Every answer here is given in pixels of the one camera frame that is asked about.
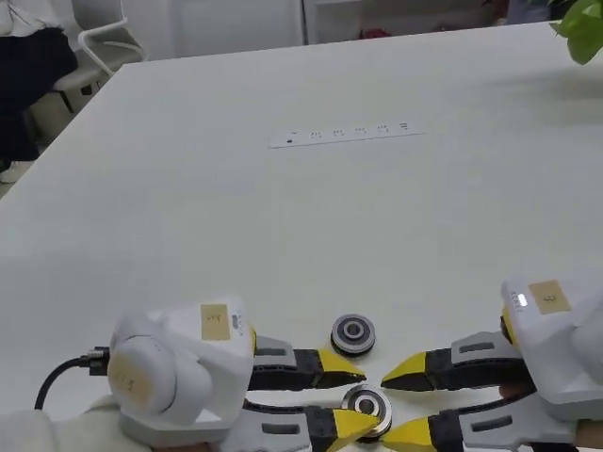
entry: black cable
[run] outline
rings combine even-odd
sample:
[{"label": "black cable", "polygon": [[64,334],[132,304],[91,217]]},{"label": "black cable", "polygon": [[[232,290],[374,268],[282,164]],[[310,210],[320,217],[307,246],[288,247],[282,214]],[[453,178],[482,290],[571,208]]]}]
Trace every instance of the black cable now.
[{"label": "black cable", "polygon": [[53,370],[48,377],[44,380],[38,396],[36,397],[36,403],[34,404],[34,410],[42,410],[44,408],[44,401],[48,396],[48,391],[53,385],[55,380],[63,373],[74,367],[88,368],[89,375],[92,376],[106,376],[106,372],[109,365],[109,348],[108,347],[95,347],[94,350],[88,352],[87,355],[82,355],[79,358],[73,358],[72,360],[66,361],[61,364],[55,370]]},{"label": "black cable", "polygon": [[50,387],[53,385],[55,380],[64,372],[69,369],[73,369],[74,367],[87,367],[88,366],[88,357],[80,356],[79,358],[73,358],[72,360],[66,361],[61,364],[55,370],[53,370],[48,377],[44,380],[44,383],[41,385],[40,390],[38,391],[38,396],[36,397],[36,403],[34,405],[34,410],[42,410],[44,408],[44,401],[46,400],[46,396],[48,396],[48,391]]}]

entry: cable connector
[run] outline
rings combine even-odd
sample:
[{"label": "cable connector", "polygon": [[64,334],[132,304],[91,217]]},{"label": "cable connector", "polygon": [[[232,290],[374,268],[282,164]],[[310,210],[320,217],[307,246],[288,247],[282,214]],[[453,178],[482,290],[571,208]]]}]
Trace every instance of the cable connector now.
[{"label": "cable connector", "polygon": [[87,367],[91,377],[106,377],[109,358],[109,347],[95,347],[82,356],[85,365],[80,365],[80,367]]}]

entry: dark pants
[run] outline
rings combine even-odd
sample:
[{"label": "dark pants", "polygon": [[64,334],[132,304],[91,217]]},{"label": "dark pants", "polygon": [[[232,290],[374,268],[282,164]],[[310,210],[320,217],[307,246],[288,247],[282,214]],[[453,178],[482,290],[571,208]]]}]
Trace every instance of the dark pants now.
[{"label": "dark pants", "polygon": [[46,28],[25,38],[0,38],[0,160],[38,158],[23,114],[59,78],[75,69],[75,55],[58,28]]}]

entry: white power strip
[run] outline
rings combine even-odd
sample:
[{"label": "white power strip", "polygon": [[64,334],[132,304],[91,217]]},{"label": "white power strip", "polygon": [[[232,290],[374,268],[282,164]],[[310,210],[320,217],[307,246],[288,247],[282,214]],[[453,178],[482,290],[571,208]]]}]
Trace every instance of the white power strip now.
[{"label": "white power strip", "polygon": [[387,122],[374,126],[358,126],[333,128],[320,131],[288,132],[270,140],[273,149],[291,148],[295,146],[311,146],[313,144],[338,143],[341,141],[359,141],[373,138],[408,137],[422,135],[426,132],[411,126],[408,122]]}]

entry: tan label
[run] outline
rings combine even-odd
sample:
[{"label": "tan label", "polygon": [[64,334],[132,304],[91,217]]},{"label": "tan label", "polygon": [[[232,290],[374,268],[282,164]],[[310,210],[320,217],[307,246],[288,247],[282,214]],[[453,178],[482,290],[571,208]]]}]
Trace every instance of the tan label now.
[{"label": "tan label", "polygon": [[114,390],[126,394],[140,407],[146,407],[151,397],[151,382],[123,355],[111,356],[107,376]]},{"label": "tan label", "polygon": [[572,310],[557,280],[530,284],[530,292],[534,296],[538,310],[542,315]]},{"label": "tan label", "polygon": [[201,338],[204,341],[228,341],[230,318],[225,304],[201,305]]}]

